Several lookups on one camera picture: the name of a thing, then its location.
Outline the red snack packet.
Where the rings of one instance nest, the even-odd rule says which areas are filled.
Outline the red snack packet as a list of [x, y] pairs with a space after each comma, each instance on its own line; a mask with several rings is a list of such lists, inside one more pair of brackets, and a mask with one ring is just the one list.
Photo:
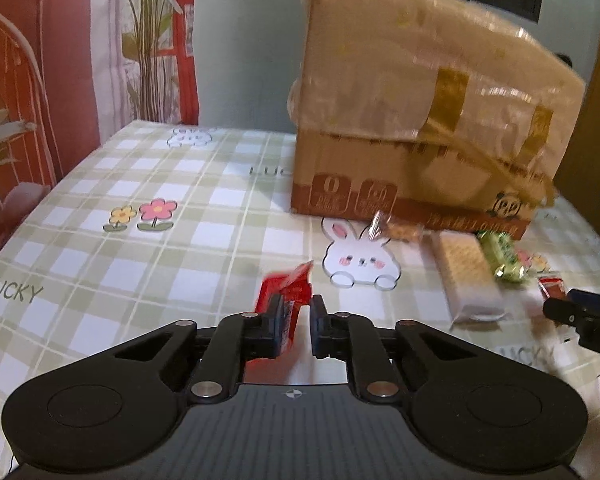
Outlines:
[[300, 263], [292, 270], [266, 274], [253, 313], [262, 320], [265, 358], [246, 364], [245, 382], [252, 384], [300, 384], [306, 378], [309, 329], [299, 324], [300, 314], [312, 297], [310, 274], [313, 262]]

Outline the green snack packet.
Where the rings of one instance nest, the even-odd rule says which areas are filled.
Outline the green snack packet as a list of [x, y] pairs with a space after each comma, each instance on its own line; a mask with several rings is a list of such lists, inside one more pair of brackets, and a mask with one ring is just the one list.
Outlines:
[[527, 269], [518, 257], [508, 233], [480, 231], [477, 240], [497, 281], [520, 284], [526, 279]]

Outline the small red white sachet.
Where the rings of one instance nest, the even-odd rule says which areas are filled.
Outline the small red white sachet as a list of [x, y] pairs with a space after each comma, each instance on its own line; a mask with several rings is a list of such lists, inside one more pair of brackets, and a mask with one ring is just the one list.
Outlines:
[[565, 282], [559, 275], [541, 275], [536, 280], [544, 299], [564, 300], [567, 298]]

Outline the clear wrapped biscuit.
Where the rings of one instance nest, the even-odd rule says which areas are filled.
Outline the clear wrapped biscuit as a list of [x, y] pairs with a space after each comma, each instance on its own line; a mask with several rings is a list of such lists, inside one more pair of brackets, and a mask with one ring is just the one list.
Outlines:
[[419, 242], [424, 235], [425, 228], [422, 224], [408, 222], [396, 218], [393, 214], [378, 210], [372, 221], [366, 226], [363, 237], [369, 240], [397, 240], [404, 243]]

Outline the white cracker pack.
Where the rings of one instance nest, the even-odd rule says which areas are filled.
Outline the white cracker pack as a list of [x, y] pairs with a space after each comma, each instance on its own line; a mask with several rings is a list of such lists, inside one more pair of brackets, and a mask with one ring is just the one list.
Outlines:
[[507, 316], [504, 297], [474, 234], [427, 234], [440, 273], [451, 325], [497, 323]]

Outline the checkered green tablecloth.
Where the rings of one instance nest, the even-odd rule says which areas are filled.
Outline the checkered green tablecloth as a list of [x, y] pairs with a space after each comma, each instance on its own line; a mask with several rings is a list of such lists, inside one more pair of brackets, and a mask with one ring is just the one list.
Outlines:
[[[290, 212], [294, 144], [133, 122], [61, 180], [0, 251], [0, 418], [27, 379], [181, 318], [218, 324], [266, 274], [310, 262], [328, 310], [414, 318], [569, 382], [590, 414], [573, 465], [600, 479], [600, 355], [544, 318], [538, 283], [504, 289], [494, 326], [454, 324], [427, 242]], [[13, 463], [0, 424], [0, 478]]]

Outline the taped cardboard box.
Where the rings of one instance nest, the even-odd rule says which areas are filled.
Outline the taped cardboard box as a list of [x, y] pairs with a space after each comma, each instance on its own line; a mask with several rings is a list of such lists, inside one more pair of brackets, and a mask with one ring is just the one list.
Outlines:
[[556, 54], [464, 0], [303, 3], [294, 212], [521, 238], [553, 205], [585, 90]]

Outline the red white curtain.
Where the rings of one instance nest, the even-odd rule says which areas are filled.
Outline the red white curtain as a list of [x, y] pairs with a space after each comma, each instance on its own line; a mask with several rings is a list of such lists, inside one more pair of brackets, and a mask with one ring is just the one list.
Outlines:
[[0, 0], [0, 249], [50, 190], [133, 120], [123, 0]]

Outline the green potted plant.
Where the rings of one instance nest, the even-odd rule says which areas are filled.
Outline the green potted plant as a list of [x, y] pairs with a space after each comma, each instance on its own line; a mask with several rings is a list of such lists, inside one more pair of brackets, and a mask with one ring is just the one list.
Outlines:
[[198, 120], [194, 2], [123, 0], [121, 47], [133, 117], [171, 124]]

